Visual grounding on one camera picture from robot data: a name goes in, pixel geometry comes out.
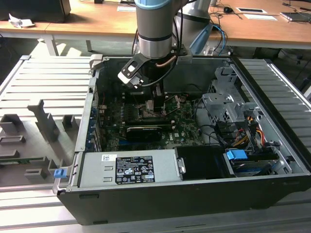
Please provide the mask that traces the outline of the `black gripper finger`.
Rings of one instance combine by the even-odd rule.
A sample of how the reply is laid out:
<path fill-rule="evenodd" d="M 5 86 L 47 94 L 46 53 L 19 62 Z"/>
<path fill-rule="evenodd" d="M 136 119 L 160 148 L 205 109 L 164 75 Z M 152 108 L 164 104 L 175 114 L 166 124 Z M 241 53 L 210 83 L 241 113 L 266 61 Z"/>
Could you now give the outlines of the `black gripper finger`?
<path fill-rule="evenodd" d="M 154 112 L 159 113 L 164 106 L 165 92 L 163 90 L 163 85 L 157 83 L 153 88 L 153 105 Z"/>

